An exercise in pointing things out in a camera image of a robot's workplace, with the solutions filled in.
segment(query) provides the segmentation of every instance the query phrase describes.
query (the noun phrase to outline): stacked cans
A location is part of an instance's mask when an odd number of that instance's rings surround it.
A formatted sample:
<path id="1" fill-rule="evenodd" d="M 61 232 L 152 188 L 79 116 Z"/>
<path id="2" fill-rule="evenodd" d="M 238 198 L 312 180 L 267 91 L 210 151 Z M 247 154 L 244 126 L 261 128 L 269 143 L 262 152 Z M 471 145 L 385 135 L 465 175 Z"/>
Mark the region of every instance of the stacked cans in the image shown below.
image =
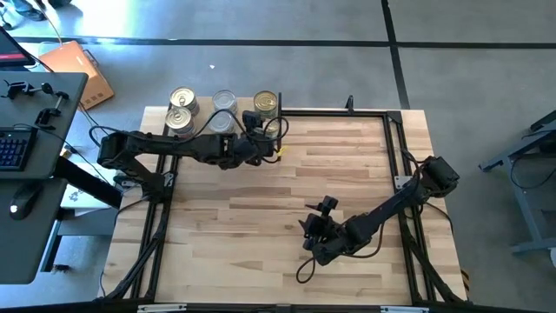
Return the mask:
<path id="1" fill-rule="evenodd" d="M 235 95 L 230 90 L 220 90 L 212 97 L 212 103 L 215 110 L 230 110 L 234 114 L 237 113 L 237 100 Z"/>
<path id="2" fill-rule="evenodd" d="M 218 112 L 210 120 L 208 127 L 218 134 L 233 133 L 235 131 L 235 120 L 228 112 Z"/>
<path id="3" fill-rule="evenodd" d="M 264 133 L 265 137 L 268 137 L 270 139 L 275 139 L 276 137 L 278 137 L 278 132 L 280 130 L 280 123 L 277 120 L 270 122 L 266 127 L 267 127 L 267 131 Z"/>
<path id="4" fill-rule="evenodd" d="M 166 113 L 166 124 L 174 134 L 182 138 L 190 138 L 195 134 L 195 124 L 191 111 L 185 108 L 172 108 Z"/>
<path id="5" fill-rule="evenodd" d="M 208 127 L 215 133 L 233 133 L 235 131 L 235 120 L 231 114 L 237 113 L 237 100 L 230 90 L 220 90 L 212 97 L 212 103 L 215 111 L 229 110 L 228 112 L 219 112 L 210 120 Z"/>
<path id="6" fill-rule="evenodd" d="M 185 108 L 193 117 L 199 114 L 199 104 L 195 92 L 187 87 L 178 87 L 170 94 L 170 103 L 176 108 Z"/>

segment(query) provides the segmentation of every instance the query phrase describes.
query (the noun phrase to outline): butcher block tabletop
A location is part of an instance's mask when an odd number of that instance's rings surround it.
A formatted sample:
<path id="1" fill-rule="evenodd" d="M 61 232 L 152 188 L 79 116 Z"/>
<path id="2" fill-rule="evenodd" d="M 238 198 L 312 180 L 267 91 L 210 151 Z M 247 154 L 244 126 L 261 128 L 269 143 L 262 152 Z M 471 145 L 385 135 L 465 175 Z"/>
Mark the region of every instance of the butcher block tabletop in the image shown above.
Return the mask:
<path id="1" fill-rule="evenodd" d="M 198 103 L 197 129 L 213 110 L 210 97 L 198 97 Z M 253 99 L 238 98 L 238 106 L 240 117 L 241 111 L 253 109 Z M 162 106 L 145 108 L 141 131 L 162 134 L 166 111 Z M 424 111 L 401 114 L 408 149 L 417 159 L 432 155 Z M 290 129 L 282 140 L 285 149 L 279 163 L 220 170 L 190 158 L 180 160 L 156 290 L 158 303 L 411 303 L 397 218 L 386 222 L 378 255 L 340 256 L 325 267 L 317 264 L 310 282 L 296 282 L 295 272 L 311 257 L 301 247 L 303 230 L 298 223 L 311 212 L 305 204 L 317 204 L 325 195 L 336 197 L 340 202 L 331 216 L 341 222 L 376 208 L 394 191 L 381 119 L 287 119 Z M 137 159 L 155 170 L 157 156 Z M 140 197 L 139 189 L 131 190 L 122 206 Z M 446 209 L 441 199 L 430 202 Z M 104 268 L 107 293 L 137 258 L 147 208 L 141 203 L 118 217 Z M 421 218 L 431 263 L 453 292 L 465 298 L 448 220 L 427 206 Z M 358 254 L 374 251 L 377 243 L 378 233 Z M 145 268 L 141 296 L 149 284 L 151 264 Z M 425 296 L 420 266 L 415 267 Z M 310 268 L 303 270 L 301 279 Z"/>

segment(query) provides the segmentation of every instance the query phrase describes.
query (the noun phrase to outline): orange box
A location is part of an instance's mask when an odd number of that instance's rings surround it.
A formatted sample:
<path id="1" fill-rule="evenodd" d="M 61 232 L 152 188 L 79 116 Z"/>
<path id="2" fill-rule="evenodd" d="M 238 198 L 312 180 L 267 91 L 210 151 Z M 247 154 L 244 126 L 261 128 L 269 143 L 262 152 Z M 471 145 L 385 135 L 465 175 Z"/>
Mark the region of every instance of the orange box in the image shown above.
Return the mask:
<path id="1" fill-rule="evenodd" d="M 96 67 L 97 61 L 88 50 L 83 50 L 76 41 L 64 43 L 39 57 L 55 72 L 87 73 L 89 80 L 81 96 L 81 103 L 89 109 L 114 96 L 108 81 Z"/>

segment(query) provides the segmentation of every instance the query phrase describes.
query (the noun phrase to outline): black cable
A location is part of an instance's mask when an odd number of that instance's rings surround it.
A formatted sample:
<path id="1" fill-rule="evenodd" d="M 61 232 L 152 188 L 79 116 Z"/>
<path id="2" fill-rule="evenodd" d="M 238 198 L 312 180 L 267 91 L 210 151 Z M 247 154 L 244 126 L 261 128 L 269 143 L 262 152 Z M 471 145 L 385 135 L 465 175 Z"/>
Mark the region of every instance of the black cable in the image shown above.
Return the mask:
<path id="1" fill-rule="evenodd" d="M 75 151 L 77 152 L 77 155 L 80 156 L 80 157 L 83 159 L 83 161 L 85 161 L 88 165 L 90 165 L 90 167 L 93 168 L 93 170 L 95 170 L 95 172 L 96 172 L 100 177 L 102 177 L 103 180 L 104 180 L 107 184 L 112 185 L 112 184 L 109 182 L 109 180 L 106 179 L 106 177 L 104 177 L 103 174 L 101 174 L 101 172 L 98 171 L 98 170 L 96 169 L 96 167 L 95 167 L 93 164 L 91 164 L 89 161 L 87 161 L 87 159 L 85 158 L 85 156 L 83 156 L 79 151 L 77 151 L 76 148 L 74 148 L 70 143 L 68 143 L 68 142 L 67 142 L 65 139 L 63 139 L 62 137 L 58 136 L 58 135 L 55 134 L 55 133 L 51 133 L 51 132 L 49 132 L 49 131 L 47 131 L 47 130 L 43 130 L 42 128 L 33 127 L 33 126 L 28 125 L 28 124 L 26 124 L 26 123 L 15 123 L 15 124 L 13 124 L 12 126 L 13 126 L 13 127 L 17 127 L 18 125 L 23 125 L 23 126 L 26 126 L 26 127 L 29 127 L 29 128 L 34 128 L 34 129 L 40 130 L 40 131 L 42 131 L 42 132 L 45 132 L 45 133 L 47 133 L 47 134 L 50 134 L 50 135 L 52 135 L 52 136 L 54 136 L 54 137 L 56 137 L 56 138 L 62 140 L 62 141 L 65 142 L 67 145 L 69 145 L 69 147 L 70 147 L 71 149 L 75 150 Z"/>
<path id="2" fill-rule="evenodd" d="M 423 207 L 423 205 L 420 205 L 420 206 L 419 206 L 419 210 L 417 211 L 417 216 L 420 216 L 420 215 L 421 215 L 421 213 L 423 213 L 423 210 L 424 210 L 424 207 Z M 409 215 L 407 215 L 405 211 L 404 211 L 404 213 L 403 213 L 403 214 L 404 214 L 404 215 L 406 216 L 406 218 L 408 218 L 408 219 L 414 219 L 414 217 L 413 217 L 413 216 L 409 216 Z"/>
<path id="3" fill-rule="evenodd" d="M 93 126 L 89 129 L 89 137 L 91 138 L 91 140 L 97 146 L 100 146 L 100 144 L 97 142 L 97 140 L 95 140 L 93 138 L 92 131 L 95 130 L 95 129 L 104 129 L 104 130 L 111 130 L 111 131 L 114 131 L 114 132 L 117 132 L 117 133 L 124 134 L 128 137 L 133 137 L 135 139 L 144 140 L 144 141 L 148 141 L 148 142 L 152 142 L 152 143 L 183 144 L 183 143 L 188 143 L 188 142 L 192 141 L 193 139 L 195 139 L 196 137 L 198 137 L 199 135 L 201 135 L 201 133 L 204 131 L 204 129 L 209 125 L 209 122 L 216 116 L 216 114 L 218 114 L 220 112 L 228 112 L 234 118 L 234 120 L 237 123 L 237 125 L 239 126 L 239 128 L 242 130 L 242 133 L 245 134 L 245 136 L 247 136 L 249 139 L 251 139 L 252 141 L 254 141 L 256 143 L 273 143 L 273 142 L 276 142 L 276 141 L 284 138 L 289 131 L 289 121 L 285 117 L 275 117 L 274 119 L 280 119 L 281 121 L 286 123 L 286 130 L 284 130 L 284 132 L 276 138 L 257 139 L 257 138 L 252 137 L 251 135 L 249 135 L 249 133 L 245 130 L 245 128 L 243 128 L 242 123 L 237 119 L 237 117 L 235 117 L 233 112 L 231 112 L 230 110 L 226 110 L 226 109 L 220 109 L 220 110 L 215 111 L 208 118 L 207 122 L 191 138 L 188 138 L 188 139 L 179 139 L 179 140 L 146 139 L 144 137 L 140 137 L 140 136 L 135 135 L 135 134 L 133 134 L 129 131 L 126 131 L 126 130 L 117 130 L 117 129 L 112 128 L 112 127 L 100 126 L 100 125 Z"/>
<path id="4" fill-rule="evenodd" d="M 101 287 L 101 291 L 103 292 L 103 297 L 106 297 L 106 290 L 104 290 L 103 286 L 103 276 L 104 276 L 104 269 L 101 271 L 101 275 L 98 277 L 98 285 Z"/>
<path id="5" fill-rule="evenodd" d="M 452 224 L 452 218 L 450 218 L 450 216 L 448 216 L 448 214 L 443 211 L 441 208 L 437 207 L 436 205 L 430 204 L 430 203 L 425 203 L 426 205 L 430 206 L 431 208 L 439 211 L 450 223 L 450 230 L 452 231 L 453 234 L 453 224 Z"/>
<path id="6" fill-rule="evenodd" d="M 356 255 L 348 255 L 348 254 L 341 254 L 341 256 L 352 257 L 352 258 L 369 258 L 369 257 L 376 256 L 381 251 L 382 235 L 384 234 L 384 224 L 385 223 L 381 224 L 381 233 L 379 234 L 379 244 L 376 246 L 375 251 L 373 251 L 372 253 L 369 253 L 367 255 L 364 255 L 364 256 L 356 256 Z"/>
<path id="7" fill-rule="evenodd" d="M 530 190 L 530 189 L 535 189 L 535 188 L 539 188 L 540 186 L 544 185 L 546 182 L 548 182 L 548 180 L 550 180 L 550 178 L 554 175 L 554 173 L 556 173 L 556 168 L 554 168 L 554 170 L 552 170 L 550 172 L 550 174 L 548 174 L 548 176 L 545 177 L 545 179 L 543 179 L 542 181 L 540 181 L 540 183 L 536 183 L 533 184 L 531 186 L 522 186 L 520 184 L 518 184 L 518 182 L 515 181 L 515 177 L 513 176 L 513 168 L 515 168 L 515 164 L 518 163 L 518 161 L 523 158 L 524 155 L 519 156 L 518 158 L 515 159 L 515 161 L 513 161 L 512 163 L 512 168 L 510 169 L 510 180 L 512 181 L 512 183 L 518 187 L 520 187 L 523 190 Z"/>
<path id="8" fill-rule="evenodd" d="M 47 71 L 49 71 L 50 73 L 54 73 L 53 69 L 50 68 L 50 66 L 46 65 L 43 61 L 41 61 L 41 59 L 39 59 L 38 57 L 33 56 L 32 54 L 30 54 L 32 58 L 35 59 L 35 61 L 39 62 Z"/>
<path id="9" fill-rule="evenodd" d="M 99 126 L 96 120 L 90 115 L 89 111 L 85 109 L 85 105 L 81 101 L 79 102 L 79 106 L 81 107 L 81 112 L 85 115 L 85 117 L 88 118 L 96 126 Z M 106 130 L 102 130 L 102 131 L 104 132 L 104 134 L 106 134 L 106 136 L 108 135 L 108 132 L 106 132 Z"/>
<path id="10" fill-rule="evenodd" d="M 274 163 L 280 162 L 280 157 L 279 157 L 279 156 L 278 156 L 275 160 L 273 160 L 273 161 L 267 160 L 266 157 L 262 157 L 261 159 L 262 159 L 262 161 L 263 161 L 264 163 L 268 163 L 268 164 L 274 164 Z"/>
<path id="11" fill-rule="evenodd" d="M 313 268 L 311 269 L 311 274 L 309 274 L 309 277 L 307 277 L 307 279 L 305 279 L 305 280 L 299 279 L 299 274 L 301 273 L 301 270 L 303 270 L 303 268 L 305 266 L 307 266 L 307 264 L 309 264 L 309 262 L 313 262 Z M 297 283 L 308 283 L 311 280 L 311 278 L 313 278 L 315 264 L 316 264 L 316 261 L 315 261 L 314 256 L 313 256 L 313 257 L 309 258 L 307 261 L 305 261 L 299 267 L 299 269 L 297 269 L 297 272 L 295 272 L 295 280 L 297 281 Z"/>
<path id="12" fill-rule="evenodd" d="M 146 197 L 143 197 L 143 198 L 141 198 L 141 199 L 139 199 L 139 200 L 137 200 L 137 201 L 135 201 L 135 202 L 133 202 L 133 203 L 130 203 L 130 204 L 128 204 L 128 205 L 126 205 L 126 206 L 120 208 L 120 209 L 116 212 L 116 215 L 114 216 L 114 225 L 116 226 L 116 222 L 117 222 L 117 220 L 118 220 L 118 216 L 120 215 L 120 213 L 124 212 L 125 210 L 127 210 L 127 209 L 133 207 L 134 205 L 139 204 L 139 203 L 141 203 L 141 202 L 143 202 L 143 201 L 145 201 L 145 200 L 147 200 L 147 199 L 148 199 L 148 197 L 146 196 Z M 98 284 L 99 284 L 99 286 L 100 286 L 100 288 L 101 288 L 101 291 L 103 292 L 103 297 L 106 297 L 106 291 L 104 290 L 104 286 L 103 286 L 103 276 L 104 276 L 104 269 L 101 271 L 101 275 L 98 277 Z"/>

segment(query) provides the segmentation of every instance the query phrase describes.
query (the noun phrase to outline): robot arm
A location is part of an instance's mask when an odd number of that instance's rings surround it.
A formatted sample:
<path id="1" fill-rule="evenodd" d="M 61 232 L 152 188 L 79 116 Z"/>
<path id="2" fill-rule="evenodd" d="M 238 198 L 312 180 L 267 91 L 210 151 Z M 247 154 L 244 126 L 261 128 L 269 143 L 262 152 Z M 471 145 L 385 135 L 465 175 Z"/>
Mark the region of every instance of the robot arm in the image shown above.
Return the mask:
<path id="1" fill-rule="evenodd" d="M 422 173 L 421 179 L 415 179 L 414 176 L 376 209 L 352 216 L 342 224 L 328 215 L 338 204 L 338 200 L 331 196 L 325 196 L 316 207 L 309 206 L 320 211 L 321 215 L 311 213 L 305 222 L 300 221 L 306 238 L 303 248 L 312 251 L 320 265 L 327 265 L 341 255 L 353 255 L 371 242 L 373 234 L 388 218 L 407 207 L 426 203 L 431 196 L 446 196 L 460 179 L 442 157 L 428 157 L 418 171 Z"/>
<path id="2" fill-rule="evenodd" d="M 261 165 L 264 157 L 275 152 L 274 140 L 255 131 L 261 128 L 261 117 L 254 112 L 243 112 L 246 133 L 200 135 L 188 140 L 158 136 L 140 131 L 114 132 L 103 138 L 97 162 L 104 168 L 122 171 L 126 177 L 140 183 L 143 196 L 161 198 L 164 176 L 152 173 L 136 157 L 141 154 L 191 157 L 200 163 L 217 165 L 222 170 L 234 169 L 242 163 Z"/>

